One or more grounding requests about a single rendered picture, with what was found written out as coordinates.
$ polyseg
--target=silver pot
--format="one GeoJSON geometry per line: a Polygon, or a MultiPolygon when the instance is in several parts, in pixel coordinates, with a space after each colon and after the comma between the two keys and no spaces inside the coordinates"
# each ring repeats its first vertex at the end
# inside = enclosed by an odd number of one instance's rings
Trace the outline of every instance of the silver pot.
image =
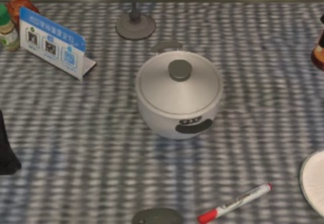
{"type": "Polygon", "coordinates": [[[206,58],[180,51],[179,42],[163,42],[151,50],[136,76],[138,109],[153,132],[188,139],[209,129],[223,95],[222,78],[206,58]],[[177,51],[163,52],[167,48],[177,51]]]}

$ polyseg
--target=sign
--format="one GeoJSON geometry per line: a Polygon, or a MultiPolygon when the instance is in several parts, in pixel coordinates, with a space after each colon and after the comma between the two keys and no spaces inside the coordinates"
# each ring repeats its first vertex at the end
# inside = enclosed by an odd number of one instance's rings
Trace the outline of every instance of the sign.
{"type": "Polygon", "coordinates": [[[20,46],[82,81],[97,63],[85,57],[83,36],[54,21],[20,8],[20,46]]]}

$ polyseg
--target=red and white marker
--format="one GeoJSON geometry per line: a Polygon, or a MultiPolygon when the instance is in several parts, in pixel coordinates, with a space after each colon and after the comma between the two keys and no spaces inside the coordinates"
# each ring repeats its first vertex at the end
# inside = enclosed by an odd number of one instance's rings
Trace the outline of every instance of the red and white marker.
{"type": "Polygon", "coordinates": [[[247,203],[250,203],[251,201],[269,193],[272,189],[271,184],[266,183],[263,184],[249,192],[247,192],[244,195],[239,196],[238,198],[230,201],[229,203],[217,207],[214,210],[211,210],[201,216],[198,217],[198,221],[200,224],[207,224],[210,221],[217,219],[239,207],[241,207],[242,205],[245,205],[247,203]]]}

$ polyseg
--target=gray striped tablecloth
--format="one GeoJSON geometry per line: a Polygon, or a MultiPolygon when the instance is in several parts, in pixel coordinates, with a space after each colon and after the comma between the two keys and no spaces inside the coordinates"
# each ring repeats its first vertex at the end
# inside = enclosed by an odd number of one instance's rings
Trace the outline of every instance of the gray striped tablecloth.
{"type": "Polygon", "coordinates": [[[37,6],[82,34],[98,65],[80,83],[26,51],[1,51],[0,108],[23,166],[0,177],[1,224],[125,224],[150,207],[195,223],[265,182],[271,194],[217,223],[322,223],[298,175],[324,148],[324,72],[309,59],[323,5],[141,4],[157,30],[137,42],[115,33],[129,4],[37,6]],[[171,39],[213,61],[225,82],[213,128],[181,142],[151,133],[134,90],[150,47],[171,39]]]}

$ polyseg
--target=green bottle cap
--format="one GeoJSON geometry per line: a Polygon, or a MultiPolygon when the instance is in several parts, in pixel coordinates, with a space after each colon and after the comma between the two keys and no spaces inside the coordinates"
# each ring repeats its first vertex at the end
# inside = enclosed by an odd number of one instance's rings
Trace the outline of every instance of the green bottle cap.
{"type": "Polygon", "coordinates": [[[4,4],[0,4],[0,25],[6,25],[11,20],[7,7],[4,4]]]}

